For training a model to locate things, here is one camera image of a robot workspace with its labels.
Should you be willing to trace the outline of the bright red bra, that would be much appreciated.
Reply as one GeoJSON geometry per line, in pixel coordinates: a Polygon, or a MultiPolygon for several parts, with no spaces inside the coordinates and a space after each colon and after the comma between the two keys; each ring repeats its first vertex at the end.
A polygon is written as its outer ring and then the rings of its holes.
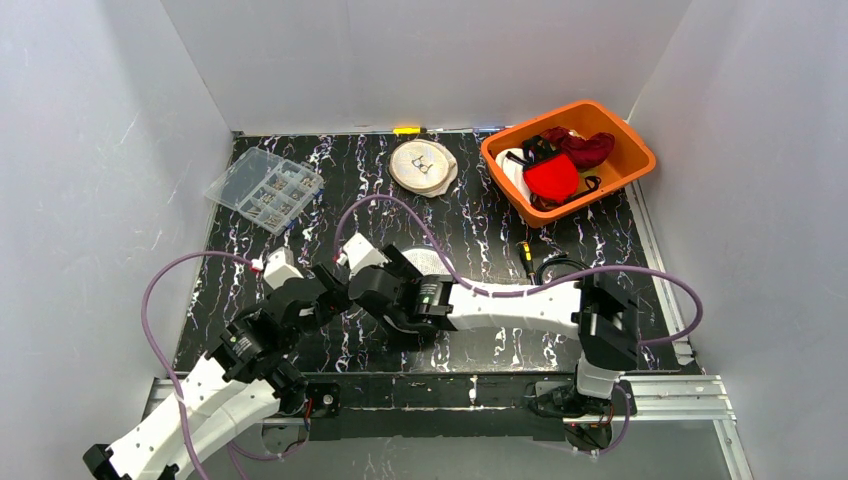
{"type": "Polygon", "coordinates": [[[578,190],[580,175],[567,154],[534,162],[523,171],[530,192],[555,204],[565,204],[578,190]]]}

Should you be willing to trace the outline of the dark red bra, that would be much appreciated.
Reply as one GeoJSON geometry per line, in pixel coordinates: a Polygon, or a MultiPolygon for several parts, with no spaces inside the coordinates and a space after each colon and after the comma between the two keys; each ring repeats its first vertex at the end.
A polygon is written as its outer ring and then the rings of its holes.
{"type": "Polygon", "coordinates": [[[615,148],[616,138],[606,132],[584,137],[573,129],[553,127],[541,133],[555,148],[563,152],[578,170],[589,170],[604,163],[615,148]]]}

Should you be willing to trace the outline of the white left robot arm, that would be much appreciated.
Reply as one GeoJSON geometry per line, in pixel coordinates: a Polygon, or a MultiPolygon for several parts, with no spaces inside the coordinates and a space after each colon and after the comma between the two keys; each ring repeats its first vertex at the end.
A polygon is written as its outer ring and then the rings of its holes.
{"type": "Polygon", "coordinates": [[[346,283],[325,265],[303,278],[288,266],[266,269],[276,287],[239,311],[192,371],[139,425],[83,461],[96,479],[184,479],[251,424],[276,414],[333,416],[335,387],[315,388],[288,360],[307,334],[348,310],[346,283]]]}

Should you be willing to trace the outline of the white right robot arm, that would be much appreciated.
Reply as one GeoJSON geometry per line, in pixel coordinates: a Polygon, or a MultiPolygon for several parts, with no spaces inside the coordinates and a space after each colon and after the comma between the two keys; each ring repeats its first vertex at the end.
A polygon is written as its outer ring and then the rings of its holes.
{"type": "Polygon", "coordinates": [[[405,334],[528,329],[579,341],[574,389],[581,399],[610,399],[635,367],[628,299],[603,291],[597,275],[545,285],[475,282],[432,247],[377,248],[361,235],[342,246],[339,262],[350,270],[351,300],[405,334]]]}

